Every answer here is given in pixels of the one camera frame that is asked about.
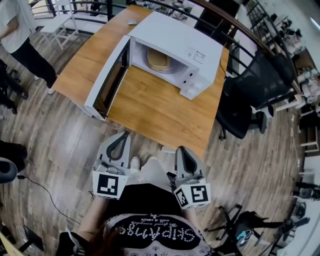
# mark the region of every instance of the black cable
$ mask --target black cable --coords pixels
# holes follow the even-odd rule
[[[71,221],[73,221],[73,222],[75,222],[75,223],[78,223],[78,224],[80,225],[80,223],[79,223],[78,221],[74,220],[73,218],[68,217],[67,215],[65,215],[64,213],[62,213],[62,212],[56,207],[56,205],[55,205],[55,203],[54,203],[54,201],[53,201],[53,199],[52,199],[52,196],[51,196],[50,192],[49,192],[44,186],[42,186],[42,185],[39,184],[39,183],[34,182],[33,180],[31,180],[30,178],[28,178],[27,176],[24,176],[24,175],[18,175],[17,178],[18,178],[19,180],[28,179],[28,180],[31,181],[32,183],[34,183],[34,184],[40,186],[41,188],[43,188],[45,191],[48,192],[48,194],[49,194],[49,196],[50,196],[50,199],[51,199],[51,202],[52,202],[53,206],[55,207],[55,209],[56,209],[60,214],[62,214],[62,215],[65,216],[66,218],[68,218],[69,220],[71,220]]]
[[[222,71],[223,71],[223,73],[224,73],[224,77],[226,77],[227,74],[226,74],[226,71],[224,70],[224,68],[223,68],[222,65],[221,65],[221,59],[220,59],[220,67],[222,68]]]

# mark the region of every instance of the wooden table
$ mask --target wooden table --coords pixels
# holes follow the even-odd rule
[[[95,33],[64,68],[53,88],[84,106],[101,69],[120,39],[142,21],[150,10],[131,5]],[[221,65],[227,68],[229,50],[224,48]],[[164,146],[185,146],[202,158],[214,124],[225,72],[218,68],[212,86],[189,100],[180,89],[130,66],[115,96],[108,118]]]

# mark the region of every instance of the open microwave door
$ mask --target open microwave door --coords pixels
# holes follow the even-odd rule
[[[130,36],[125,35],[104,64],[85,101],[85,108],[106,120],[112,102],[129,67]]]

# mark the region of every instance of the white chair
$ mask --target white chair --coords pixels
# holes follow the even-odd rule
[[[49,24],[44,26],[41,29],[41,32],[44,36],[44,39],[47,41],[49,46],[51,46],[51,43],[53,41],[56,41],[61,48],[61,50],[64,49],[64,45],[67,43],[67,41],[73,36],[79,33],[75,17],[72,11],[72,6],[71,6],[71,0],[56,0],[55,1],[55,6],[56,6],[56,13],[57,15],[49,21]],[[64,14],[61,6],[69,6],[69,12],[68,14]],[[68,22],[70,19],[72,19],[73,24],[74,24],[74,32],[70,35],[61,35],[61,33],[67,34],[67,29],[65,27],[65,23]],[[53,40],[49,41],[47,34],[53,34]],[[65,39],[64,42],[60,42],[59,38]]]

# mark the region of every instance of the metal railing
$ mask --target metal railing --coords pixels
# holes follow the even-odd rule
[[[37,4],[41,1],[44,1],[44,5],[34,7],[35,4]],[[65,7],[63,7],[62,10],[64,13],[73,12],[74,14],[86,13],[86,14],[94,14],[94,15],[104,15],[104,16],[107,16],[107,20],[109,21],[110,19],[112,19],[114,17],[113,7],[123,8],[123,9],[127,7],[126,5],[113,4],[112,0],[105,0],[105,1],[106,2],[94,2],[94,3],[99,4],[101,6],[105,6],[106,12],[105,11],[93,11],[93,10],[79,10],[77,8],[77,4],[87,5],[87,4],[92,4],[93,2],[92,1],[76,1],[76,0],[71,0],[72,10],[68,10]],[[226,42],[224,44],[225,47],[227,47],[228,49],[235,48],[235,47],[240,48],[242,51],[244,51],[252,59],[254,58],[254,55],[251,54],[238,41],[236,41],[234,39],[234,36],[237,31],[242,32],[251,41],[254,42],[254,44],[257,46],[258,50],[263,51],[265,54],[267,54],[269,56],[273,56],[275,53],[273,53],[273,51],[269,47],[269,45],[271,44],[270,41],[264,42],[264,35],[261,33],[261,31],[259,31],[259,26],[264,22],[264,19],[267,19],[271,23],[272,27],[274,28],[276,36],[280,40],[280,46],[283,47],[283,50],[285,52],[285,56],[288,60],[290,60],[290,63],[292,64],[292,68],[294,69],[290,55],[285,47],[285,44],[284,44],[281,36],[279,35],[278,30],[276,29],[276,27],[275,27],[274,23],[272,22],[271,18],[269,17],[269,15],[266,13],[266,11],[263,9],[261,4],[257,0],[251,0],[246,5],[246,7],[248,8],[249,6],[252,6],[252,2],[254,3],[253,8],[248,10],[248,16],[250,17],[251,22],[252,22],[251,29],[244,26],[242,23],[240,23],[238,20],[236,20],[234,17],[232,17],[230,14],[228,14],[227,12],[222,10],[221,8],[211,4],[209,2],[206,2],[205,0],[190,0],[190,1],[198,6],[205,8],[206,11],[210,12],[210,14],[221,19],[221,22],[218,25],[213,25],[210,22],[208,22],[200,17],[196,17],[181,8],[166,4],[166,3],[158,1],[158,0],[145,0],[143,6],[145,8],[149,8],[153,11],[158,11],[158,12],[163,12],[163,9],[170,10],[170,11],[165,12],[165,14],[170,14],[170,13],[172,14],[172,12],[176,11],[181,14],[183,19],[185,19],[185,18],[194,19],[198,23],[201,23],[203,26],[208,28],[207,32],[203,32],[203,31],[201,31],[201,32],[203,32],[204,34],[206,34],[207,36],[209,36],[211,38],[214,38],[216,33],[219,33],[220,35],[222,35],[225,38],[225,42]],[[52,18],[57,15],[56,10],[55,10],[55,4],[52,3],[52,0],[35,0],[32,3],[30,3],[30,6],[32,7],[33,10],[41,8],[41,7],[48,7],[48,11],[38,12],[36,14],[43,14],[43,13],[52,14]],[[87,18],[85,16],[84,17],[74,17],[74,18],[76,20],[93,22],[93,23],[100,23],[100,24],[106,23],[106,21],[92,19],[90,17]],[[44,19],[44,18],[43,17],[35,17],[35,19]],[[220,29],[220,26],[222,23],[224,23],[224,24],[228,23],[230,25],[229,32],[225,32],[222,29]],[[237,62],[239,65],[242,65],[245,69],[248,68],[248,66],[243,61],[241,61],[237,56],[235,56],[232,53],[232,51],[230,51],[229,59],[232,59],[233,61]],[[235,70],[232,67],[232,65],[230,65],[230,63],[231,62],[229,61],[228,66],[227,66],[227,71],[231,72],[233,76],[239,76],[240,75],[239,72],[237,70]],[[288,94],[288,95],[284,95],[282,97],[279,97],[277,99],[274,99],[273,103],[276,103],[276,102],[279,102],[280,100],[286,99],[286,98],[290,97],[291,95],[294,95],[294,92],[290,92],[290,95]]]

